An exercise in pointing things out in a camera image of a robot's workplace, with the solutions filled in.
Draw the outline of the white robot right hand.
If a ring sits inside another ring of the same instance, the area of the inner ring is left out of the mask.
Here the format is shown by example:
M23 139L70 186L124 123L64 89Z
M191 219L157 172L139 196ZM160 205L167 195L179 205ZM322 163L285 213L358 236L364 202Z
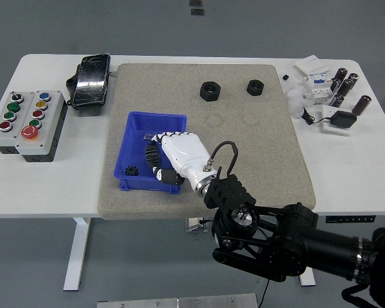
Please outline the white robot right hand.
M146 161L157 180L180 185L188 180L198 196L205 196L216 171L200 138L191 132L156 134L145 149Z

